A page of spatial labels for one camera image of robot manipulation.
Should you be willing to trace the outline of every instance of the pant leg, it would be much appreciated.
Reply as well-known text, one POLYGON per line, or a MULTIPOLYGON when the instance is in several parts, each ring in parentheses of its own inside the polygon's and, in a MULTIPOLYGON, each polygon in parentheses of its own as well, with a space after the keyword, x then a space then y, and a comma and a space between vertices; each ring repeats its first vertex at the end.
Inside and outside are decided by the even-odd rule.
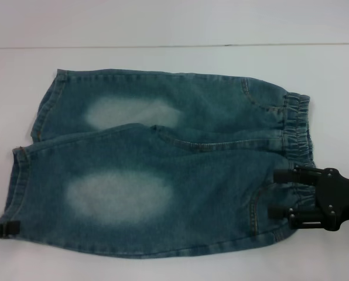
POLYGON ((274 169, 313 165, 307 105, 287 95, 281 130, 242 131, 236 141, 129 124, 15 149, 0 222, 21 222, 12 238, 123 258, 274 244, 293 231, 267 218, 268 205, 313 205, 310 187, 272 181, 274 169))
POLYGON ((245 77, 59 70, 41 102, 32 138, 45 141, 130 123, 225 137, 244 130, 282 129, 288 94, 245 77))

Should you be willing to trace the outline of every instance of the jeans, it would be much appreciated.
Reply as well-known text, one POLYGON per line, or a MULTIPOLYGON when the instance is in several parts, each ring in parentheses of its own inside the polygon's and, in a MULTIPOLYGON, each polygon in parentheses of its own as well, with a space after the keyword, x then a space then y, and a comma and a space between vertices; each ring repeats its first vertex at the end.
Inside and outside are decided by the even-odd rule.
POLYGON ((268 205, 312 207, 274 169, 314 166, 309 97, 244 77, 64 71, 33 145, 13 150, 10 238, 122 258, 239 251, 294 233, 268 205))

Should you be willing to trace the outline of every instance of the white surface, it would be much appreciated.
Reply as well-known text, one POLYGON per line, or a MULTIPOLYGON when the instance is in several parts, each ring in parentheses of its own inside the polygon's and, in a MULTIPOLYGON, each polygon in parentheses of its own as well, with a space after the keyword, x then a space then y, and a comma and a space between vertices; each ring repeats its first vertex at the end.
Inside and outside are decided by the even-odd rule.
MULTIPOLYGON (((57 68, 251 76, 307 94, 317 165, 349 177, 349 46, 0 50, 0 215, 11 149, 31 143, 57 68)), ((0 280, 349 280, 349 222, 339 232, 302 230, 261 249, 144 261, 0 240, 0 280)))
POLYGON ((0 0, 0 47, 349 42, 349 0, 0 0))

